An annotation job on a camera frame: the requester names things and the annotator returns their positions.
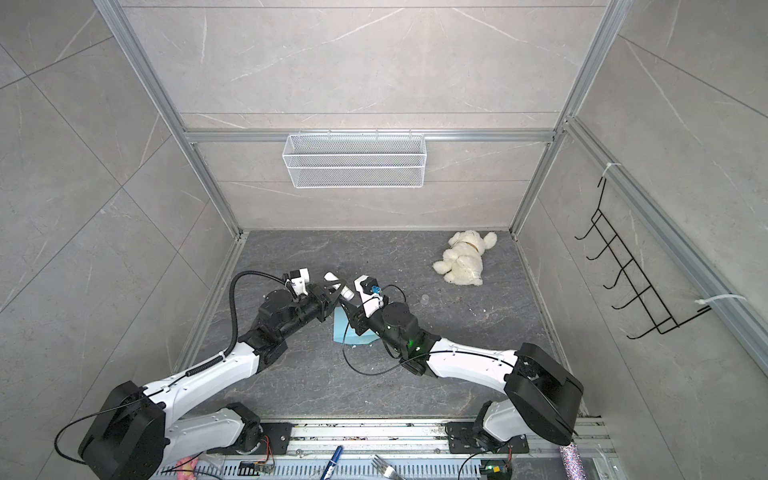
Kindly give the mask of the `light blue envelope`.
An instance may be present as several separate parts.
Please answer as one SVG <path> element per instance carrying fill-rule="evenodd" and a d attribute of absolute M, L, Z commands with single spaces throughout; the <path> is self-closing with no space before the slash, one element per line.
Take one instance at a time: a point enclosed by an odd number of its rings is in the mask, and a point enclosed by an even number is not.
<path fill-rule="evenodd" d="M 369 345 L 378 339 L 379 337 L 370 330 L 366 331 L 362 335 L 357 335 L 354 329 L 349 325 L 345 310 L 341 306 L 335 308 L 333 315 L 334 342 L 338 344 L 357 346 Z"/>

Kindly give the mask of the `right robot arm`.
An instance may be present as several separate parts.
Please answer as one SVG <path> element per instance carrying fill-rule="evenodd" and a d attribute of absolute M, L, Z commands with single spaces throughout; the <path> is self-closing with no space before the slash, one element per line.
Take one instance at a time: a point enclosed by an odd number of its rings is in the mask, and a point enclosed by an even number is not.
<path fill-rule="evenodd" d="M 472 435 L 482 450 L 497 450 L 509 441 L 536 434 L 568 446 L 584 393 L 582 383 L 536 344 L 516 350 L 488 350 L 456 343 L 420 327 L 405 302 L 393 302 L 372 277 L 355 282 L 342 297 L 348 328 L 357 335 L 374 333 L 400 367 L 417 376 L 459 379 L 503 393 L 502 401 L 483 404 Z M 356 297 L 360 304 L 351 301 Z"/>

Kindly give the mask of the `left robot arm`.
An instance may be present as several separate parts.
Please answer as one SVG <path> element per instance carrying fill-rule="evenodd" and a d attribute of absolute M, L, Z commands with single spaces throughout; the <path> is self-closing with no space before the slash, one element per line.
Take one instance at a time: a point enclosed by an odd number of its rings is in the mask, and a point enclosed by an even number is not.
<path fill-rule="evenodd" d="M 325 321 L 354 299 L 332 273 L 313 283 L 307 270 L 290 272 L 267 294 L 245 333 L 234 332 L 227 348 L 162 380 L 115 387 L 72 462 L 100 479 L 148 479 L 162 466 L 209 450 L 249 454 L 265 443 L 260 417 L 240 402 L 218 411 L 189 411 L 225 388 L 263 371 L 286 351 L 288 338 L 313 320 Z"/>

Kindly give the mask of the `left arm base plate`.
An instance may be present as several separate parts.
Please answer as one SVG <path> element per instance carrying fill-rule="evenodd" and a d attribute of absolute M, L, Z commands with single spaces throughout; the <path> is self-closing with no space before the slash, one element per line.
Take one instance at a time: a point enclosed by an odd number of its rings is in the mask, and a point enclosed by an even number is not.
<path fill-rule="evenodd" d="M 246 425 L 235 450 L 241 455 L 286 455 L 293 425 L 288 422 Z"/>

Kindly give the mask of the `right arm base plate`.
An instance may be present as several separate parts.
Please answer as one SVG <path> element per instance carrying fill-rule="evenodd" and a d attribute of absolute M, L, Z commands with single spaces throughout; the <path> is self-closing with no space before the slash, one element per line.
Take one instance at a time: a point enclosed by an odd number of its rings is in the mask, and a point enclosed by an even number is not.
<path fill-rule="evenodd" d="M 527 454 L 530 452 L 525 435 L 513 436 L 502 442 L 485 433 L 472 422 L 448 422 L 445 424 L 449 452 L 452 454 L 474 453 L 511 453 Z"/>

